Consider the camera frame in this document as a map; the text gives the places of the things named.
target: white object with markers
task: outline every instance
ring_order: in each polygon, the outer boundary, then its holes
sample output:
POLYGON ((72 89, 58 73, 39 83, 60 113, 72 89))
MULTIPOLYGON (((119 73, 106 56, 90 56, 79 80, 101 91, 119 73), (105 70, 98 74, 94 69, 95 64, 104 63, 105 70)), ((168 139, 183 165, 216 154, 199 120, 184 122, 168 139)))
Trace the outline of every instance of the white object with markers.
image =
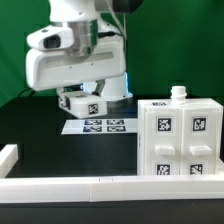
POLYGON ((217 172, 223 107, 185 96, 138 102, 138 175, 217 172))

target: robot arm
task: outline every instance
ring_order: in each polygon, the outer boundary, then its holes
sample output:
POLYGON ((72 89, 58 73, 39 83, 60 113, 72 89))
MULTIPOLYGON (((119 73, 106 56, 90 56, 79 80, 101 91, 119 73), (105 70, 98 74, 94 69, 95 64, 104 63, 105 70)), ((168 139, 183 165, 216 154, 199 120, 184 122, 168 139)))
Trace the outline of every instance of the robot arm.
POLYGON ((28 85, 36 91, 57 88, 59 106, 78 118, 107 113, 105 100, 63 87, 118 77, 125 73, 124 40, 97 9, 133 11, 143 0, 49 0, 52 25, 27 38, 28 85))

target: white cap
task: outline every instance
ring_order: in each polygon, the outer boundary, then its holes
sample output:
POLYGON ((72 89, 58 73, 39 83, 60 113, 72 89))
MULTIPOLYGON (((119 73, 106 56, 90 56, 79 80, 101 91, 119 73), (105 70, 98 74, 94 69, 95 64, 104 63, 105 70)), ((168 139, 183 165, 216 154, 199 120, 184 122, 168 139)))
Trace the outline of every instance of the white cap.
POLYGON ((171 93, 172 104, 183 104, 185 102, 187 96, 185 86, 173 86, 171 93))

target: green backdrop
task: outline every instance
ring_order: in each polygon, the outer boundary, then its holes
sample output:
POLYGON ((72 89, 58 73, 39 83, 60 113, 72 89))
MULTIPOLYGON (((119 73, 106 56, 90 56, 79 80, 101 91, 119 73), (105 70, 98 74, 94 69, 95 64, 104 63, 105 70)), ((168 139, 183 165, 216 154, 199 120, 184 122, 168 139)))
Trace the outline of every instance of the green backdrop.
MULTIPOLYGON (((0 105, 27 87, 26 36, 47 26, 48 17, 47 0, 1 1, 0 105)), ((172 85, 185 85, 224 104, 223 0, 145 0, 126 19, 132 93, 169 94, 172 85)))

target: black tabletop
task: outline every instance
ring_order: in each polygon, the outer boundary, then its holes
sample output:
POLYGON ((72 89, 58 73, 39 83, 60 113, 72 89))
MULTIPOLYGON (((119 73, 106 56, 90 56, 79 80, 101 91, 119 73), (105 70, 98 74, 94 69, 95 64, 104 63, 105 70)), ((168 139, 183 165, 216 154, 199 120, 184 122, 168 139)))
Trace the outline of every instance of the black tabletop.
MULTIPOLYGON (((100 118, 136 118, 135 101, 100 118)), ((61 135, 56 97, 16 98, 0 108, 0 144, 18 144, 7 178, 121 176, 137 173, 137 134, 61 135)), ((1 223, 224 223, 224 200, 0 204, 1 223)))

